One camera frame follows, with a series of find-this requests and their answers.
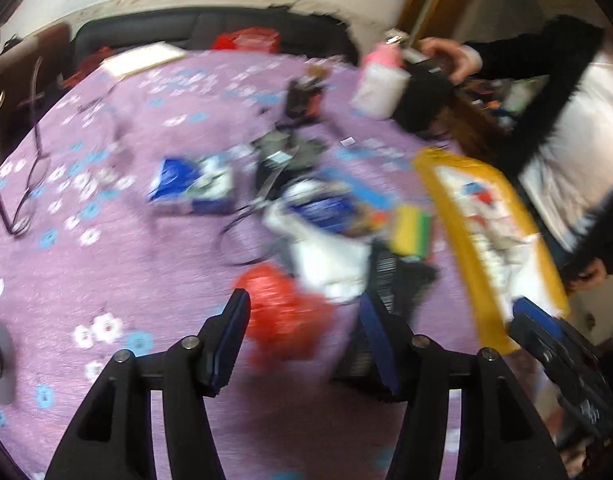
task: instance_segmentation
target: person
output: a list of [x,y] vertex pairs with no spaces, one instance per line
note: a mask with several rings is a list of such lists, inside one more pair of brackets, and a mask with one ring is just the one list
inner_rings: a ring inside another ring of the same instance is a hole
[[468,76],[549,81],[491,162],[515,186],[566,286],[586,290],[613,273],[613,30],[558,16],[537,34],[492,43],[427,38],[427,56]]

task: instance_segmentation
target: white shirt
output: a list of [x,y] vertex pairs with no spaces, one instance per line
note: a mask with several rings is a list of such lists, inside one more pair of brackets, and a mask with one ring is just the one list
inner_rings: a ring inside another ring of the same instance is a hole
[[613,192],[612,52],[608,46],[589,64],[551,136],[520,175],[542,220],[569,252]]

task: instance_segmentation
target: red bag on sofa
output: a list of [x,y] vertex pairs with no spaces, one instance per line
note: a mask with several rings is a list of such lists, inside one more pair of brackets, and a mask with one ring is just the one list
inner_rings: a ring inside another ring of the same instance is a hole
[[242,50],[245,52],[280,53],[280,33],[272,28],[250,27],[220,34],[213,50]]

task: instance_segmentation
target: black sofa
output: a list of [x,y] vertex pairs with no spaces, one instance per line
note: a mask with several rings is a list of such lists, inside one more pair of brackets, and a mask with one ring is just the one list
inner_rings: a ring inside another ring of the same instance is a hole
[[280,33],[281,52],[307,57],[342,54],[357,65],[358,49],[349,36],[348,25],[332,16],[296,14],[289,7],[179,7],[124,14],[83,25],[72,41],[65,75],[102,48],[117,52],[166,41],[187,50],[211,48],[224,32],[247,27],[268,27]]

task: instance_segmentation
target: white book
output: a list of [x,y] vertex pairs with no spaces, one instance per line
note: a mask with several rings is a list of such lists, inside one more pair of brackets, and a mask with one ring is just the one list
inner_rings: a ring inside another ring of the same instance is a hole
[[102,62],[102,67],[115,79],[120,80],[186,56],[186,50],[161,41],[108,57]]

